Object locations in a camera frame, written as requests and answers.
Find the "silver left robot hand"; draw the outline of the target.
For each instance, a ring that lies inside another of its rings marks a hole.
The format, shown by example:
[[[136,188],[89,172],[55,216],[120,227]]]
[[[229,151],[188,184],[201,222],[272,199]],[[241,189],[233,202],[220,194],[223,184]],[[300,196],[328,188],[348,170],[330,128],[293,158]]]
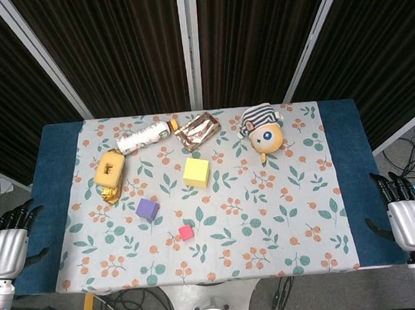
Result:
[[[42,248],[39,253],[28,256],[31,224],[43,206],[31,209],[34,200],[29,199],[0,217],[0,280],[12,280],[26,268],[38,263],[49,253]]]

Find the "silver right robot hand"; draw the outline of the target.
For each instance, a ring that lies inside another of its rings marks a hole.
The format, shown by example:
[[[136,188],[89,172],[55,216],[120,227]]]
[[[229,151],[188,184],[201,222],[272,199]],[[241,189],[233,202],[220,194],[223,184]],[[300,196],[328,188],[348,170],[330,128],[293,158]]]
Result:
[[[389,231],[380,229],[373,220],[366,218],[366,225],[378,236],[397,245],[406,252],[415,251],[415,187],[406,178],[392,172],[389,177],[371,173],[378,186],[386,208]]]

